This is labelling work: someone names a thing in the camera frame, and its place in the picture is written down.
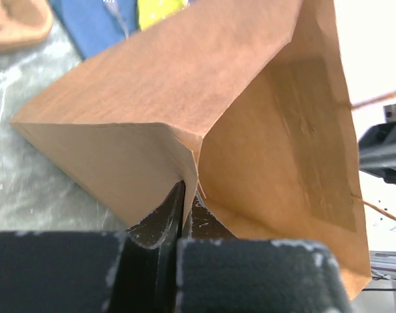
gray tabletop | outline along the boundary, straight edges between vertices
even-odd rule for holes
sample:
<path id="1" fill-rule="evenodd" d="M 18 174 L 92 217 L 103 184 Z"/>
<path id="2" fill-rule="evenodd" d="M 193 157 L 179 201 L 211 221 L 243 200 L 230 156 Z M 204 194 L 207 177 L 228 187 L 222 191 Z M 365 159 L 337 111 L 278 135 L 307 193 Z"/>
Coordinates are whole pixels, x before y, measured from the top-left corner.
<path id="1" fill-rule="evenodd" d="M 26 101 L 80 61 L 57 22 L 44 44 L 0 55 L 0 230 L 126 228 L 9 125 Z"/>

blue towel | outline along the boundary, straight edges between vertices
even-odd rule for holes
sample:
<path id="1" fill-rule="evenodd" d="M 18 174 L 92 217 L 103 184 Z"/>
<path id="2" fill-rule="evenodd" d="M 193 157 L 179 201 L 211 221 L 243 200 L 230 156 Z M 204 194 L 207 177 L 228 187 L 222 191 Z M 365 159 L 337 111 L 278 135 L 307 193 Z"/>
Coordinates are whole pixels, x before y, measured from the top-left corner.
<path id="1" fill-rule="evenodd" d="M 138 30 L 137 1 L 114 1 L 131 35 Z M 122 27 L 103 0 L 50 0 L 50 4 L 83 59 L 125 39 Z"/>

yellow object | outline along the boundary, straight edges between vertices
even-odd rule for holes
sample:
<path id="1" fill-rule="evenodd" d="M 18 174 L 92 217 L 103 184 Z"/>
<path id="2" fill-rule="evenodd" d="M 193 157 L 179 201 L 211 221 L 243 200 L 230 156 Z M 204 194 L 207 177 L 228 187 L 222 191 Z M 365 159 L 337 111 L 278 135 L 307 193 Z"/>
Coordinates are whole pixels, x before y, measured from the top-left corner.
<path id="1" fill-rule="evenodd" d="M 143 31 L 185 7 L 185 0 L 138 0 L 138 23 Z"/>

